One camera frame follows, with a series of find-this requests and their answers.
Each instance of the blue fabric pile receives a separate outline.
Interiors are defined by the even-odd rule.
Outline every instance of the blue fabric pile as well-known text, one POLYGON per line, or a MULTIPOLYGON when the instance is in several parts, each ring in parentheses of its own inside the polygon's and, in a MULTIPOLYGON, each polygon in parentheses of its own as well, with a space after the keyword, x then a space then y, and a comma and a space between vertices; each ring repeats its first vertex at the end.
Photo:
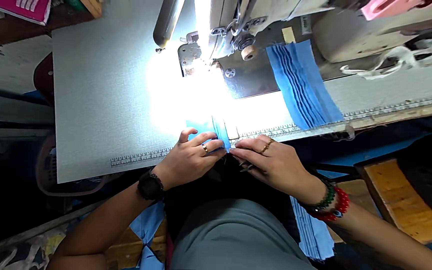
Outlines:
POLYGON ((299 248, 304 255, 315 261, 324 261, 333 257, 335 243, 326 223, 310 216, 295 198, 290 198, 301 238, 299 248))
POLYGON ((291 118, 307 130, 343 120, 319 73, 309 40, 266 48, 291 118))

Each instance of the black pants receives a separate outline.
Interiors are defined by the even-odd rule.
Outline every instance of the black pants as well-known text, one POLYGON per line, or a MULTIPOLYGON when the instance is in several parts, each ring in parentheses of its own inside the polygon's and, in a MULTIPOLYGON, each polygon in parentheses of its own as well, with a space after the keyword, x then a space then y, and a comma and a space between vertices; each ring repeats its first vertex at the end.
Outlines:
POLYGON ((199 205, 211 200, 246 199, 265 207, 283 224, 289 235, 300 242, 290 196, 255 179, 248 172, 240 172, 241 169, 237 160, 227 155, 203 177, 165 193, 167 230, 173 241, 189 214, 199 205))

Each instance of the hand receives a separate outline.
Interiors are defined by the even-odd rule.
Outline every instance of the hand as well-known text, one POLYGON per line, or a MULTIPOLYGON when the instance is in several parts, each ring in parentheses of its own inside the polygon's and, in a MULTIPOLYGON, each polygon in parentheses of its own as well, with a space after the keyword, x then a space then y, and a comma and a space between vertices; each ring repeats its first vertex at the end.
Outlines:
POLYGON ((211 153, 224 145, 222 140, 207 142, 205 144, 207 152, 201 146, 209 139, 216 139, 216 133, 202 132, 188 141, 189 134, 196 133, 198 131, 193 127, 183 130, 176 145, 152 170, 152 173, 157 175, 163 183, 164 190, 195 181, 206 174, 220 158, 226 155, 225 149, 211 153))
POLYGON ((266 135, 240 140, 235 147, 229 152, 239 162, 247 160, 257 166, 249 173, 260 181, 305 204, 318 204, 325 197, 325 184, 304 169, 293 147, 266 135))

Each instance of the bracelet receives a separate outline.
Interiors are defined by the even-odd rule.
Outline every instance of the bracelet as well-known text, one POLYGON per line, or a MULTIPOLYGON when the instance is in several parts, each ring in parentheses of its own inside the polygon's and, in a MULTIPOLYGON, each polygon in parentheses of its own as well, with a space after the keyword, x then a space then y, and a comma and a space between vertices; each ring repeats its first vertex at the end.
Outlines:
POLYGON ((338 202, 336 203, 336 208, 333 209, 331 212, 323 214, 318 213, 317 211, 308 211, 309 215, 324 222, 333 222, 337 218, 342 218, 343 214, 348 211, 348 207, 350 206, 350 199, 348 198, 348 194, 346 194, 346 192, 344 192, 339 187, 334 187, 334 190, 338 194, 338 202))
POLYGON ((320 203, 316 204, 316 205, 305 205, 306 209, 309 209, 312 212, 318 212, 320 210, 325 209, 326 207, 328 207, 333 200, 335 199, 335 188, 332 184, 330 184, 328 181, 322 180, 321 182, 324 183, 324 185, 326 185, 326 194, 324 195, 324 198, 321 200, 320 203))

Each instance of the green beaded bracelet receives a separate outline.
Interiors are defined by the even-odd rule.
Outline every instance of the green beaded bracelet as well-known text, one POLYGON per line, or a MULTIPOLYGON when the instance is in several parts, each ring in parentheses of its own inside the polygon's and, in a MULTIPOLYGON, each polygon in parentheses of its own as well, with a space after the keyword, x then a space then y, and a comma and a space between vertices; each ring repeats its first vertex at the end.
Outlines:
POLYGON ((335 199, 336 191, 333 185, 328 183, 327 181, 321 181, 324 183, 324 185, 326 185, 326 194, 324 195, 324 199, 322 199, 320 203, 316 205, 307 205, 307 208, 309 208, 313 212, 318 212, 319 210, 327 208, 335 199))

